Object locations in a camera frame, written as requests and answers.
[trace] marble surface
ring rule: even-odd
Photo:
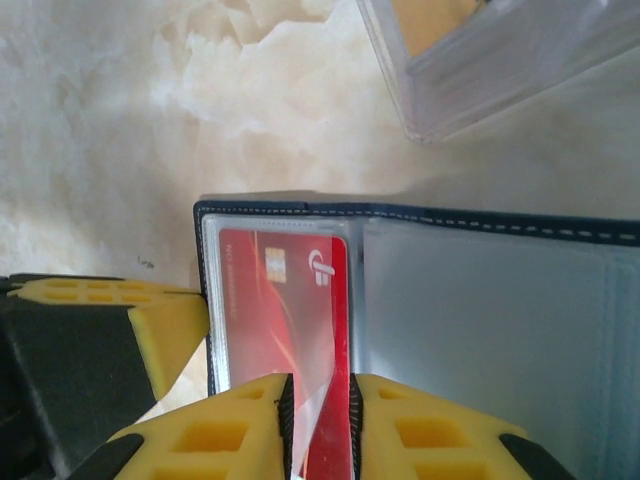
[[[639,60],[423,146],[355,0],[3,0],[0,273],[196,286],[209,192],[638,218]],[[156,413],[203,396],[204,371],[200,349]]]

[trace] clear plastic box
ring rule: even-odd
[[[638,0],[358,0],[407,135],[430,142],[640,45]]]

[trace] credit card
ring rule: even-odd
[[[230,386],[292,372],[292,473],[350,479],[345,240],[223,227],[218,242]]]

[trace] wallet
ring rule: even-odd
[[[298,375],[302,473],[347,471],[322,462],[349,441],[331,408],[373,373],[524,427],[577,478],[640,476],[640,222],[310,192],[206,196],[194,220],[210,393]]]

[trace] card logo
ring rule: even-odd
[[[316,285],[326,287],[329,285],[329,277],[333,277],[336,271],[330,265],[324,263],[322,253],[319,250],[313,250],[309,254],[309,268],[316,278]]]

